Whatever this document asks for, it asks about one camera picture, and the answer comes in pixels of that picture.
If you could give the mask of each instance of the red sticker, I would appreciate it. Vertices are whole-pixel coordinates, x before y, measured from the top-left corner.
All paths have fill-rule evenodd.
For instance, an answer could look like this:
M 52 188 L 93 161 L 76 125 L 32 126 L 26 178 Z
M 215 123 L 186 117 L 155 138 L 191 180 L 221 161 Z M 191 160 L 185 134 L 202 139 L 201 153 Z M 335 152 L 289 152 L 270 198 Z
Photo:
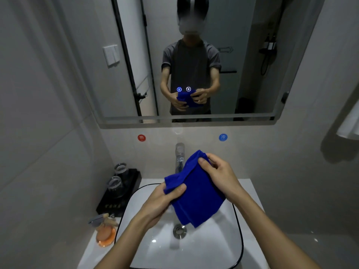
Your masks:
M 137 139 L 140 141 L 140 142 L 144 142 L 146 140 L 146 136 L 145 135 L 138 135 Z

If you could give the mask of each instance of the sink basin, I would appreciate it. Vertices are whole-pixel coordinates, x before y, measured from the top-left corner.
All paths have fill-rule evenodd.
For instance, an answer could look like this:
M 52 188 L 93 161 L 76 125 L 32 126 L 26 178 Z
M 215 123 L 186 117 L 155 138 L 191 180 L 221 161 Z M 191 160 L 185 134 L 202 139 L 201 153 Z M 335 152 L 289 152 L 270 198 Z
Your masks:
M 157 185 L 143 186 L 132 195 L 115 241 Z M 157 225 L 147 231 L 131 268 L 229 269 L 237 266 L 242 255 L 242 232 L 236 211 L 228 200 L 198 228 L 191 224 L 181 228 L 174 208 L 169 206 Z

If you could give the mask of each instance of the hand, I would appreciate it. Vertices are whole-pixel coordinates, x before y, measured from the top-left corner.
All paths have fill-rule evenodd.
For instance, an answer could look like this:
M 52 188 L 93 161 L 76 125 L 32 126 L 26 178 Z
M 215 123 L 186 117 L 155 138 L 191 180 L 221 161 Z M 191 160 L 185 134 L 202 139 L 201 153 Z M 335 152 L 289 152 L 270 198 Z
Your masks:
M 164 194 L 163 190 L 165 188 L 165 183 L 158 185 L 137 213 L 137 216 L 148 222 L 146 224 L 146 230 L 154 227 L 158 223 L 159 219 L 168 208 L 169 203 L 173 199 L 180 197 L 187 187 L 185 184 L 179 185 L 169 194 Z
M 196 92 L 191 94 L 191 97 L 195 103 L 205 104 L 207 103 L 209 93 L 207 89 L 197 89 Z
M 231 166 L 228 162 L 222 160 L 216 155 L 207 153 L 207 156 L 212 166 L 203 158 L 198 159 L 199 165 L 209 174 L 214 185 L 216 185 L 217 188 L 224 193 L 230 202 L 234 203 L 238 190 L 242 191 L 244 189 L 240 185 Z
M 175 93 L 171 93 L 169 95 L 169 98 L 168 100 L 171 102 L 171 104 L 173 104 L 173 106 L 175 108 L 177 108 L 177 110 L 181 111 L 181 112 L 184 112 L 186 111 L 186 108 L 188 108 L 188 106 L 186 105 L 187 103 L 186 102 L 182 102 L 182 101 L 179 101 L 177 99 L 178 97 L 178 92 L 175 92 Z

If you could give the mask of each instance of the faucet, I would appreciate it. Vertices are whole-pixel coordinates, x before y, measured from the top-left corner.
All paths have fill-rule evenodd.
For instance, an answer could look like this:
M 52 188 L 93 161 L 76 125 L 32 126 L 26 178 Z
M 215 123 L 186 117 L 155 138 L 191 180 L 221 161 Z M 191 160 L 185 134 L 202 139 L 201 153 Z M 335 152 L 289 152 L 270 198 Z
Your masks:
M 178 174 L 183 170 L 183 166 L 185 165 L 185 145 L 180 142 L 176 144 L 176 169 L 175 173 Z

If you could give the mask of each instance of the blue towel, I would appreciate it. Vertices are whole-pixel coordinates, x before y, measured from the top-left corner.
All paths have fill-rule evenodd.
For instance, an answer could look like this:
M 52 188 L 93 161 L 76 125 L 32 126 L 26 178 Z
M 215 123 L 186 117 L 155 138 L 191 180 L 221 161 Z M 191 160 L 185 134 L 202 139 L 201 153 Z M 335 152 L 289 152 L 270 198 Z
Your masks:
M 182 183 L 186 184 L 186 191 L 173 200 L 172 205 L 181 224 L 191 223 L 195 228 L 215 214 L 225 200 L 224 194 L 198 164 L 200 157 L 209 162 L 207 155 L 198 150 L 187 160 L 182 172 L 164 178 L 165 194 L 170 193 Z
M 195 93 L 196 91 L 195 90 L 191 90 L 191 91 L 181 91 L 178 93 L 178 96 L 177 96 L 177 99 L 179 101 L 182 101 L 182 102 L 186 102 L 187 105 L 190 107 L 190 108 L 198 108 L 199 106 L 203 106 L 203 104 L 198 104 L 198 103 L 195 103 L 191 97 L 191 94 L 192 93 Z

